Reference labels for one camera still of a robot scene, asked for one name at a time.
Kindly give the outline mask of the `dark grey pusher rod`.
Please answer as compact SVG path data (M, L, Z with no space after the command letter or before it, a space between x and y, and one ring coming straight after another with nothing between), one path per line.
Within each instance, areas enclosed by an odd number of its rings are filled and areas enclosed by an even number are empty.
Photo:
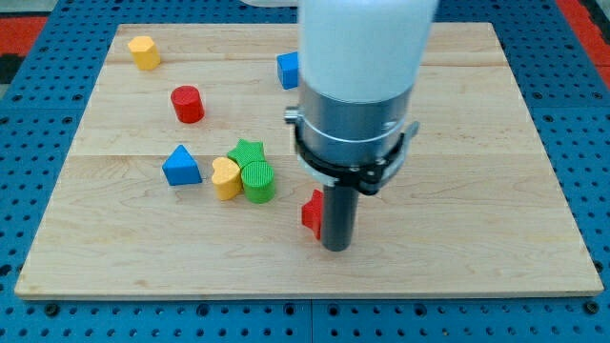
M324 187L321 243L327 250L341 252L351 245L357 203L358 192L351 187Z

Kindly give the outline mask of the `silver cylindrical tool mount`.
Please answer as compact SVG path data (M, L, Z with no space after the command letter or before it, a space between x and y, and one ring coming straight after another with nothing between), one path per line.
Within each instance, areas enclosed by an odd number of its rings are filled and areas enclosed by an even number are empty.
M380 191L403 166L419 123L406 123L411 92L374 102L337 100L303 83L299 103L284 111L294 127L304 170L328 187L364 195Z

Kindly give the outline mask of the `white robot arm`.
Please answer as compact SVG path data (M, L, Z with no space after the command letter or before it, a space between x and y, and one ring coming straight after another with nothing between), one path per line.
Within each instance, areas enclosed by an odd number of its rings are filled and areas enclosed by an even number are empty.
M346 250L360 195L403 166L419 124L406 120L437 0L298 4L299 163L323 186L322 246Z

